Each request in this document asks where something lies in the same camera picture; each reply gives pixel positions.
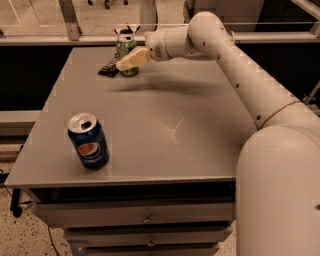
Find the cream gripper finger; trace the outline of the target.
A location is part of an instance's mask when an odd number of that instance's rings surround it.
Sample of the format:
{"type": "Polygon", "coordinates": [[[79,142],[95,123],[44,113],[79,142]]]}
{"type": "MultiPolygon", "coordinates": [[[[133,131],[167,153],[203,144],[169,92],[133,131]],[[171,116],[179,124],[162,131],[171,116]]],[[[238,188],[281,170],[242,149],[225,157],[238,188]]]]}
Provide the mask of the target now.
{"type": "Polygon", "coordinates": [[[128,55],[121,58],[116,67],[119,71],[129,70],[147,64],[151,59],[151,54],[145,47],[136,47],[128,55]]]}

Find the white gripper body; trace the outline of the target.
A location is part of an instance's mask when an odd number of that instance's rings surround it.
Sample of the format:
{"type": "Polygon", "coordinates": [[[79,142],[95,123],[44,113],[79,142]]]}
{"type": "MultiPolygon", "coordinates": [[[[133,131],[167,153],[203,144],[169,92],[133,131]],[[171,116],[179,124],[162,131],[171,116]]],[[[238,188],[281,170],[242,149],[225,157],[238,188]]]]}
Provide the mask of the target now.
{"type": "Polygon", "coordinates": [[[165,50],[165,29],[147,31],[144,33],[145,45],[155,61],[166,61],[167,52],[165,50]]]}

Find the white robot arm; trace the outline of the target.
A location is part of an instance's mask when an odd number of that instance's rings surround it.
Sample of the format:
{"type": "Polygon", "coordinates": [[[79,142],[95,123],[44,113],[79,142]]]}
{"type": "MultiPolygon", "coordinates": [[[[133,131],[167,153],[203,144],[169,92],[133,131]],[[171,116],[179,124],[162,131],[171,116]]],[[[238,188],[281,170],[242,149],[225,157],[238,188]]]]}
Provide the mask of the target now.
{"type": "Polygon", "coordinates": [[[211,12],[145,37],[119,70],[208,56],[255,123],[236,170],[237,256],[320,256],[320,118],[239,49],[211,12]]]}

